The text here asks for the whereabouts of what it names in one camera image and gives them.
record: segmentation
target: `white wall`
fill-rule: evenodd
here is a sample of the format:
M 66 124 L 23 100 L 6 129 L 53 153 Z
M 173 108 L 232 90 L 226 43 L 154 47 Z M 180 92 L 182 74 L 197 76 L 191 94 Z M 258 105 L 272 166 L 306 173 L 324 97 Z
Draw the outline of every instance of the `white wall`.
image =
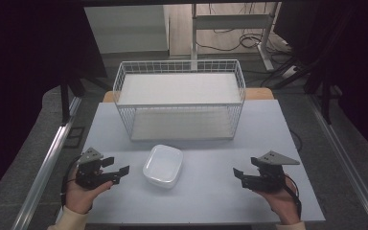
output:
M 167 51 L 163 6 L 85 8 L 101 54 Z

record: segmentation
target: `metal rail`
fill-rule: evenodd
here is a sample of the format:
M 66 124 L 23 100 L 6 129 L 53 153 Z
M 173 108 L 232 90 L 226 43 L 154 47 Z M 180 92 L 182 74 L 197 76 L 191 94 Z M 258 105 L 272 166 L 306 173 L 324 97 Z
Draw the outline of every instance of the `metal rail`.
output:
M 312 110 L 314 111 L 319 124 L 323 128 L 326 137 L 330 141 L 339 163 L 351 181 L 351 184 L 354 187 L 354 190 L 368 215 L 368 188 L 366 184 L 349 157 L 349 153 L 345 150 L 338 136 L 336 135 L 333 126 L 328 125 L 327 121 L 322 117 L 319 109 L 320 106 L 315 99 L 315 96 L 310 96 L 310 102 Z
M 75 120 L 75 115 L 80 106 L 81 98 L 74 98 L 70 104 L 70 120 L 65 126 L 61 126 L 56 134 L 56 137 L 50 146 L 46 158 L 44 159 L 40 170 L 35 177 L 32 188 L 30 189 L 28 195 L 26 196 L 25 202 L 20 208 L 19 214 L 11 230 L 25 230 L 28 228 L 29 223 L 32 220 L 32 217 L 35 213 L 35 209 L 37 204 L 41 198 L 41 195 L 46 188 L 47 181 L 50 178 L 50 175 L 53 171 L 53 167 L 55 166 L 61 148 L 65 142 L 68 132 L 70 131 L 71 125 Z

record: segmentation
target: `floor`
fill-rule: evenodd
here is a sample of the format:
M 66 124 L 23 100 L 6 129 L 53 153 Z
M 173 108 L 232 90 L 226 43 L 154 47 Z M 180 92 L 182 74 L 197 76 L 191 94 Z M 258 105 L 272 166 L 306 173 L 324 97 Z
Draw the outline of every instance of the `floor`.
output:
M 289 59 L 288 55 L 275 52 L 287 51 L 288 47 L 277 40 L 273 34 L 270 40 L 272 46 L 272 60 L 276 68 Z M 282 79 L 281 74 L 271 75 L 265 71 L 260 55 L 256 48 L 248 52 L 235 52 L 231 54 L 214 52 L 202 53 L 199 58 L 236 58 L 241 62 L 244 79 L 247 87 L 270 86 Z M 112 54 L 104 55 L 103 62 L 108 79 L 101 81 L 112 85 L 118 66 L 123 60 L 152 60 L 152 59 L 181 59 L 188 58 L 187 54 L 168 56 L 167 53 L 142 54 Z M 346 169 L 328 139 L 326 130 L 321 126 L 313 104 L 318 102 L 314 95 L 307 95 L 303 91 L 306 79 L 300 79 L 278 90 L 273 90 L 275 99 L 280 103 L 292 136 L 303 164 L 306 168 L 310 183 L 314 188 L 318 202 L 326 218 L 325 222 L 309 222 L 309 229 L 368 229 L 368 213 L 359 198 Z M 60 181 L 68 163 L 81 153 L 84 139 L 89 131 L 95 110 L 102 101 L 105 91 L 89 81 L 83 81 L 86 93 L 82 97 L 78 116 L 64 147 L 60 153 L 44 193 L 36 207 L 29 229 L 47 229 L 47 226 L 56 221 L 60 209 L 59 189 Z M 348 153 L 352 165 L 368 188 L 368 143 L 350 123 L 338 107 L 337 99 L 331 101 L 330 110 L 332 129 L 338 140 Z M 11 167 L 0 182 L 0 229 L 10 229 L 27 197 L 35 180 L 40 166 L 50 148 L 61 122 L 61 106 L 59 102 L 59 89 L 46 93 L 43 98 L 43 109 L 34 125 L 30 136 L 13 161 Z M 139 227 L 118 227 L 88 224 L 86 229 L 155 229 Z M 222 229 L 218 227 L 180 227 L 185 229 Z M 275 229 L 272 223 L 252 226 L 238 226 L 238 229 L 265 230 Z M 161 229 L 179 229 L 177 227 L 164 227 Z

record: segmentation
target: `white bowl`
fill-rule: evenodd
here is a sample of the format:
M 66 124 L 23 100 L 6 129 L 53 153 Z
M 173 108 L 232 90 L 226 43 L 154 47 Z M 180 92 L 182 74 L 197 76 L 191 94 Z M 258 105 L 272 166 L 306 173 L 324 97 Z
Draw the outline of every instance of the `white bowl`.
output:
M 179 177 L 183 153 L 168 146 L 155 146 L 143 167 L 143 174 L 148 181 L 162 188 L 174 187 Z

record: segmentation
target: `sleeve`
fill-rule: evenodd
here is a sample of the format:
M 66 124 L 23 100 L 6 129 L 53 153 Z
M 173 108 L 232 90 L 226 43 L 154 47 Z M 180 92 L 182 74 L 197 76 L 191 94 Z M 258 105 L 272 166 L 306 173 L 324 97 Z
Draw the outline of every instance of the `sleeve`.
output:
M 280 225 L 276 224 L 277 230 L 306 230 L 306 224 L 301 221 L 292 225 Z
M 63 207 L 63 213 L 59 221 L 47 230 L 83 230 L 85 228 L 88 214 L 78 214 L 67 207 Z

